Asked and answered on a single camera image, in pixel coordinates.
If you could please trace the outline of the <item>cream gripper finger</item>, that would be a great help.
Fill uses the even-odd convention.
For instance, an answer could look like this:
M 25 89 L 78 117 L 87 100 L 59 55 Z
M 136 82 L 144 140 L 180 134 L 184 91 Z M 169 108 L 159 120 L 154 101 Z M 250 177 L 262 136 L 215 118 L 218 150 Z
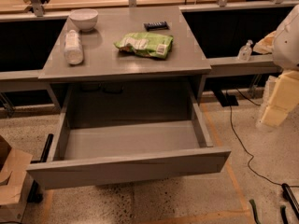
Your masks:
M 276 129 L 299 105 L 299 72 L 286 70 L 266 81 L 256 127 Z

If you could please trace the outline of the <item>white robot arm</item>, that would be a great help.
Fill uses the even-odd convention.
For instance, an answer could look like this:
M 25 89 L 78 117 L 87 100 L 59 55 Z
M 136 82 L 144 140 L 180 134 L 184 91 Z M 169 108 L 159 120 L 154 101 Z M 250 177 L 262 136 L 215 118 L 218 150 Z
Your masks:
M 268 78 L 256 124 L 268 132 L 276 129 L 299 105 L 299 5 L 276 29 L 272 56 L 273 63 L 283 72 L 277 78 Z

